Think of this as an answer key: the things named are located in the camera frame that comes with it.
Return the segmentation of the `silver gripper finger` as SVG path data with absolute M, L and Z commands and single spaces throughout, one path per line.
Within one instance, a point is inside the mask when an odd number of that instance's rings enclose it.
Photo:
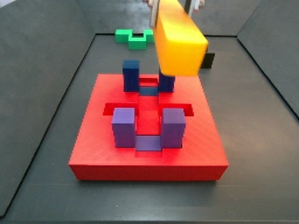
M 185 10 L 191 15 L 195 11 L 203 8 L 206 0 L 186 0 Z
M 150 26 L 155 28 L 161 0 L 143 0 L 143 3 L 147 4 L 151 9 Z

